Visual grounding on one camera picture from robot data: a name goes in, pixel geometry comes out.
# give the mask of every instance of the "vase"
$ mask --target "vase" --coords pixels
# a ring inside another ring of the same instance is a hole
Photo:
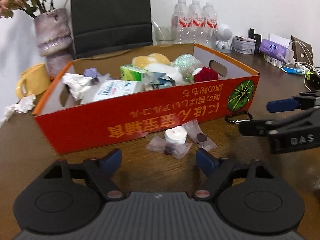
[[[39,55],[46,57],[47,70],[55,78],[73,60],[72,38],[66,9],[55,9],[34,19]]]

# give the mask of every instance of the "mug handle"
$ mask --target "mug handle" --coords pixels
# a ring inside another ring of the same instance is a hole
[[[26,90],[27,93],[25,94],[25,93],[23,92],[23,90],[22,90],[22,86],[23,86],[23,84],[25,83],[25,81],[26,81],[26,78],[25,78],[25,77],[21,77],[20,80],[19,80],[18,83],[17,83],[16,95],[17,95],[17,97],[18,97],[19,99],[31,95],[31,93],[27,91],[26,86],[24,86],[24,87],[25,87],[25,90]]]

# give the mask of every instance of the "plastic water bottle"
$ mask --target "plastic water bottle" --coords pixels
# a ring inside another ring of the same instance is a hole
[[[205,6],[203,7],[203,12],[205,14],[206,26],[208,28],[208,39],[206,44],[208,44],[209,46],[210,41],[212,39],[213,30],[217,27],[217,13],[213,8],[212,3],[210,2],[205,3]]]
[[[205,45],[208,29],[205,27],[205,14],[200,8],[200,2],[192,0],[189,9],[192,15],[193,42]]]
[[[171,20],[171,33],[175,43],[191,42],[191,14],[186,0],[178,0]]]
[[[213,8],[212,3],[206,2],[203,7],[203,12],[206,18],[206,25],[208,28],[214,29],[217,27],[217,12]]]

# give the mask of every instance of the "cardboard box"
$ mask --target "cardboard box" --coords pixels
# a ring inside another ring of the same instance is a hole
[[[161,53],[171,61],[193,54],[220,74],[220,80],[145,91],[75,106],[61,82],[66,73],[96,67],[120,77],[120,66],[136,56]],[[248,110],[259,73],[247,65],[198,44],[147,46],[70,62],[52,82],[33,111],[36,122],[59,154],[146,136],[197,118],[198,122]]]

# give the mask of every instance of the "artificial flower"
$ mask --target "artificial flower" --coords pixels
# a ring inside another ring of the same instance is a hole
[[[10,1],[0,0],[0,17],[8,18],[12,16],[13,16],[13,12],[10,9]]]
[[[13,3],[24,8],[26,6],[24,3],[25,1],[27,0],[13,0]]]
[[[203,67],[202,70],[194,75],[195,82],[209,81],[209,80],[217,80],[219,79],[218,73],[207,67]]]

